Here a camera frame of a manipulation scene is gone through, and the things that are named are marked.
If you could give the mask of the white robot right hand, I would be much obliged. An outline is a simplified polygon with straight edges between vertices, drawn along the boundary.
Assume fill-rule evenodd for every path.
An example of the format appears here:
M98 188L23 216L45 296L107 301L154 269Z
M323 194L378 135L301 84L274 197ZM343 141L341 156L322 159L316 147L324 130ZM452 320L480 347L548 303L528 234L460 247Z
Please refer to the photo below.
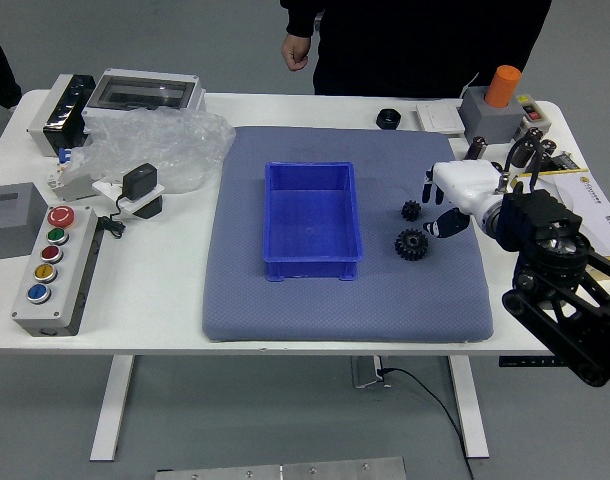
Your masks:
M490 238L496 237L501 206L507 189L502 174L486 160L437 162L426 172L422 202L435 192L435 203L447 199L453 208L423 229L437 238L448 238L465 230L473 218Z

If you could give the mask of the person's right hand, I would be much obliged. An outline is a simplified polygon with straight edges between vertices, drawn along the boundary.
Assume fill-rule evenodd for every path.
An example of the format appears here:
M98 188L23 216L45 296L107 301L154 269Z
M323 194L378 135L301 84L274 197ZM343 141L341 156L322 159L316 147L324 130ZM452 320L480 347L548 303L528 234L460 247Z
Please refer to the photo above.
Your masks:
M299 37L287 34L281 46L281 54L286 67L290 72L297 72L305 68L311 48L310 37Z

